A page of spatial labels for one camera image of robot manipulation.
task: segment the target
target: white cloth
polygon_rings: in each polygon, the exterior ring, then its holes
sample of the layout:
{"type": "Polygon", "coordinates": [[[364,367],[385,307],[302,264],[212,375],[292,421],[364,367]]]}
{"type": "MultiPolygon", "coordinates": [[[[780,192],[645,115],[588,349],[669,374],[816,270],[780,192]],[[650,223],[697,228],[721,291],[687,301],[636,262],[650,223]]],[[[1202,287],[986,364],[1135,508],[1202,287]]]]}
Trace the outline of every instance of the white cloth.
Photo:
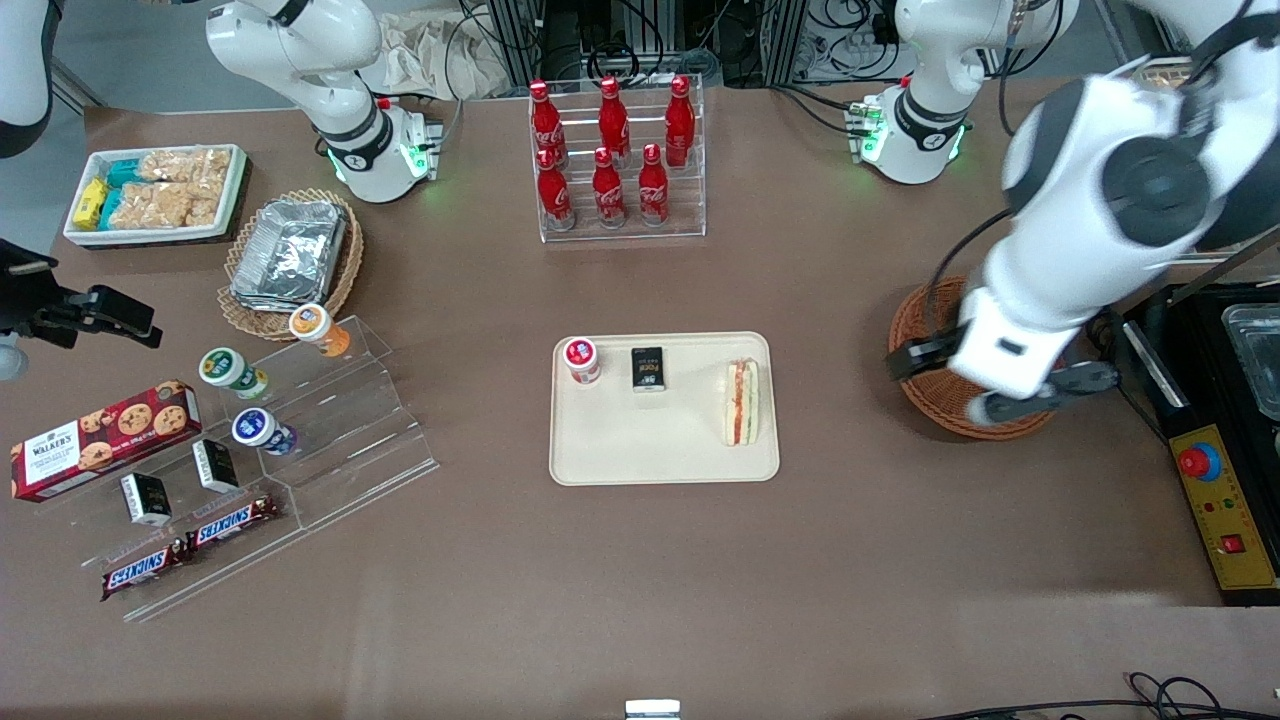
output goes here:
{"type": "Polygon", "coordinates": [[[444,100],[476,100],[511,87],[497,55],[498,44],[479,24],[493,31],[486,8],[477,8],[468,20],[461,10],[413,10],[378,18],[387,56],[385,83],[389,92],[425,92],[444,100]],[[462,23],[449,47],[445,42],[462,23]],[[449,78],[444,79],[444,53],[449,51],[449,78]]]}

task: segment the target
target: brown wicker basket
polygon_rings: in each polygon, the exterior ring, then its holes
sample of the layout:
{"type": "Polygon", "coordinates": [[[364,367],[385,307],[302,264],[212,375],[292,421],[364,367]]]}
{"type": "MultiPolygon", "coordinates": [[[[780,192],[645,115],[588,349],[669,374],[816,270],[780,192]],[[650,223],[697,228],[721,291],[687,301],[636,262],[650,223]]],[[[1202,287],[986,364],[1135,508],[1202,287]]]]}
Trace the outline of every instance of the brown wicker basket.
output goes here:
{"type": "MultiPolygon", "coordinates": [[[[276,197],[276,200],[297,200],[300,202],[325,201],[339,205],[347,210],[347,233],[342,238],[342,250],[338,252],[338,264],[334,268],[334,279],[333,287],[329,290],[329,300],[324,304],[325,309],[329,310],[334,318],[337,318],[338,310],[342,309],[342,304],[346,302],[347,296],[351,295],[352,286],[356,284],[356,274],[360,273],[360,259],[365,254],[365,236],[360,229],[360,222],[356,220],[355,210],[351,209],[351,205],[346,200],[326,190],[294,190],[285,192],[284,195],[276,197]]],[[[236,236],[236,242],[232,243],[232,249],[227,252],[227,263],[223,266],[227,269],[228,281],[236,275],[236,268],[239,266],[241,258],[244,256],[244,243],[248,242],[250,236],[253,234],[253,228],[257,225],[257,217],[261,211],[262,210],[260,208],[257,213],[253,213],[253,217],[244,223],[239,234],[236,236]]],[[[274,342],[289,342],[294,340],[293,333],[289,332],[288,327],[288,313],[264,313],[261,310],[250,310],[239,302],[236,302],[236,299],[232,297],[230,286],[223,287],[218,291],[218,305],[223,309],[223,316],[227,318],[228,323],[247,332],[248,334],[274,342]]]]}
{"type": "MultiPolygon", "coordinates": [[[[911,338],[925,337],[933,327],[942,327],[947,316],[960,304],[965,278],[952,275],[938,283],[934,295],[934,325],[924,323],[924,293],[928,286],[918,287],[902,301],[893,314],[888,332],[888,348],[892,351],[911,338]]],[[[965,409],[969,401],[983,392],[977,384],[956,375],[951,370],[934,370],[916,375],[902,383],[908,400],[931,420],[943,428],[975,439],[1015,439],[1029,436],[1044,427],[1052,413],[1037,413],[995,427],[975,425],[969,421],[965,409]]]]}

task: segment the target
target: clear acrylic rack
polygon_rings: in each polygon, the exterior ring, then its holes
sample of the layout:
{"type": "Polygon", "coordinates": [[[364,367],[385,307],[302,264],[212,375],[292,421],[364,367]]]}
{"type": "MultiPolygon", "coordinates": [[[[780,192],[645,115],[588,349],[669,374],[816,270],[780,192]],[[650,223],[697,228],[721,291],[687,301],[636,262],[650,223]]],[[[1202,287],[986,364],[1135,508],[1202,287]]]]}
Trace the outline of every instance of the clear acrylic rack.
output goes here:
{"type": "MultiPolygon", "coordinates": [[[[671,99],[671,79],[673,76],[659,76],[660,79],[637,79],[622,90],[620,96],[627,108],[631,122],[631,164],[618,170],[622,176],[622,197],[627,206],[627,222],[621,228],[609,229],[600,224],[595,215],[595,192],[591,188],[591,176],[595,172],[595,149],[600,146],[599,113],[600,91],[591,81],[547,81],[552,102],[561,113],[564,126],[564,143],[568,146],[568,168],[564,179],[568,181],[570,201],[577,211],[577,223],[572,229],[556,232],[548,229],[547,215],[538,200],[538,164],[534,161],[538,147],[534,131],[529,128],[529,161],[534,170],[534,208],[538,213],[538,232],[543,242],[588,241],[588,240],[626,240],[687,237],[707,234],[707,108],[704,101],[703,78],[689,76],[689,100],[694,105],[694,147],[689,152],[689,164],[684,168],[667,168],[669,182],[668,196],[671,215],[662,227],[650,228],[640,219],[640,168],[644,161],[640,150],[649,142],[663,146],[666,156],[667,141],[667,102],[671,99]]],[[[529,101],[532,113],[532,100],[529,101]]]]}
{"type": "Polygon", "coordinates": [[[262,495],[280,516],[202,548],[192,562],[113,594],[125,621],[146,621],[255,562],[385,497],[436,469],[424,428],[404,409],[381,360],[390,350],[356,316],[342,357],[325,357],[291,343],[257,363],[268,392],[253,401],[210,386],[196,386],[205,429],[198,438],[145,457],[36,507],[65,528],[64,538],[91,573],[84,600],[101,593],[102,574],[147,556],[174,538],[214,521],[262,495]],[[273,456],[237,443],[230,419],[260,406],[298,432],[298,447],[273,456]],[[232,451],[239,491],[218,495],[200,484],[191,446],[214,439],[232,451]],[[119,478],[143,473],[164,480],[173,520],[163,528],[129,523],[119,478]]]}

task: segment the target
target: red bottle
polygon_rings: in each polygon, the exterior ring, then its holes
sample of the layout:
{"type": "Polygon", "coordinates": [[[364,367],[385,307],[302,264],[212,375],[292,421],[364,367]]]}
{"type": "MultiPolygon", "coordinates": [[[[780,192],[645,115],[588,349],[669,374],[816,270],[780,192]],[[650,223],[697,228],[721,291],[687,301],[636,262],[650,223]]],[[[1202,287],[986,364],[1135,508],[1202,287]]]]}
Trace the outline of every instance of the red bottle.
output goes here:
{"type": "Polygon", "coordinates": [[[534,114],[530,122],[534,124],[534,141],[538,143],[538,150],[550,150],[556,159],[556,167],[564,169],[568,165],[564,126],[561,124],[559,110],[552,105],[547,83],[540,79],[529,83],[529,96],[534,99],[534,114]]]}
{"type": "Polygon", "coordinates": [[[631,123],[627,109],[618,100],[618,78],[607,76],[600,81],[600,145],[613,156],[613,167],[622,169],[631,164],[631,123]]]}
{"type": "Polygon", "coordinates": [[[671,102],[667,104],[667,165],[684,168],[694,147],[694,105],[689,101],[689,77],[671,81],[671,102]]]}
{"type": "Polygon", "coordinates": [[[595,149],[595,211],[600,224],[607,228],[621,228],[627,222],[627,209],[622,205],[622,178],[613,167],[613,154],[607,147],[595,149]]]}
{"type": "Polygon", "coordinates": [[[662,149],[657,142],[644,146],[644,168],[640,168],[640,219],[655,228],[667,222],[667,170],[662,167],[662,149]]]}
{"type": "Polygon", "coordinates": [[[556,155],[550,150],[538,151],[538,197],[543,201],[547,229],[564,232],[573,228],[577,213],[568,199],[568,183],[556,169],[556,155]]]}

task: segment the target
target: table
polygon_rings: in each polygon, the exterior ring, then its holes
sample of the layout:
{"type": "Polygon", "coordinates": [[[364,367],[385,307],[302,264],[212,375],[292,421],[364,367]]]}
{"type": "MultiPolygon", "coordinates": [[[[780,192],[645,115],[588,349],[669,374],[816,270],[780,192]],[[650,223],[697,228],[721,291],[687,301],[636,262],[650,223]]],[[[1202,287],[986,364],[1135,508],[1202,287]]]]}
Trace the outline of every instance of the table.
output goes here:
{"type": "MultiPolygon", "coordinates": [[[[1012,117],[1051,86],[1010,82],[1012,117]]],[[[468,105],[439,182],[356,205],[367,250],[347,306],[394,348],[442,469],[141,626],[95,601],[31,505],[0,503],[0,707],[550,720],[676,697],[691,720],[891,720],[1125,697],[1120,673],[1143,669],[1275,711],[1280,610],[1215,607],[1169,454],[1120,398],[982,445],[933,428],[886,377],[897,302],[1001,206],[993,99],[988,83],[941,179],[900,187],[851,167],[842,138],[785,99],[713,91],[708,236],[626,250],[540,245],[524,101],[468,105]],[[559,338],[728,329],[772,346],[774,479],[552,482],[559,338]]],[[[91,150],[241,145],[250,208],[340,190],[301,113],[88,123],[91,150]]],[[[193,378],[214,345],[271,351],[219,315],[225,250],[60,241],[59,279],[156,305],[164,346],[26,343],[32,369],[0,387],[0,436],[193,378]]]]}

